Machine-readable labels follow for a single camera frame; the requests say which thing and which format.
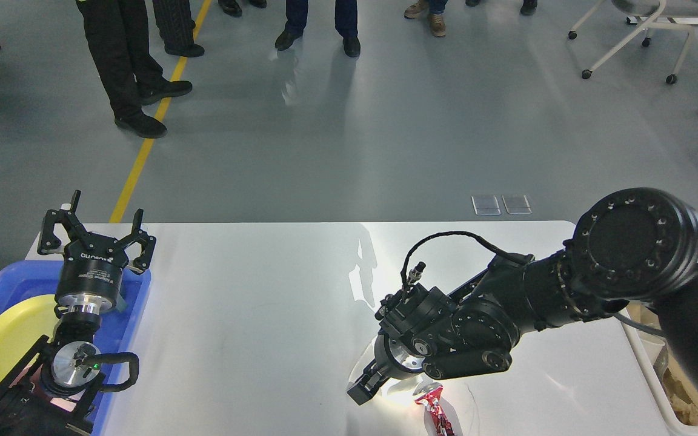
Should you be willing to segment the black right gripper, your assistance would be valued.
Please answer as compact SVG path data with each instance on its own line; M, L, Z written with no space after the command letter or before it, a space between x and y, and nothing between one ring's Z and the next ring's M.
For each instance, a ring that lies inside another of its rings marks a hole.
M424 373L424 357L410 352L387 334L377 335L373 353L374 359L347 386L347 395L357 405L368 403L390 378L408 379Z

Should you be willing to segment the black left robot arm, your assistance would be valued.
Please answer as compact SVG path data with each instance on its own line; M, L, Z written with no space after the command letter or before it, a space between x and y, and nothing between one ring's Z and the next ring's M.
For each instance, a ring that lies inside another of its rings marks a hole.
M93 401L133 386L139 358L102 352L94 343L102 316L119 309L124 271L143 275L157 240L144 231L142 209L120 238L89 232L76 215L81 192L68 209L50 209L37 252L61 254L55 333L41 335L0 381L0 435L89 435Z

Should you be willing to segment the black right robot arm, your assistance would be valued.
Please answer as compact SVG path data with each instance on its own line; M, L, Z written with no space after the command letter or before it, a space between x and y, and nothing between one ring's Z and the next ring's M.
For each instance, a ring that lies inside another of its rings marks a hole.
M531 331L621 317L629 303L659 320L677 362L698 390L698 212L654 188L615 191L578 221L546 259L510 253L463 231L494 257L449 294L419 283L423 262L402 266L401 287L376 312L374 358L347 388L357 404L390 379L496 374Z

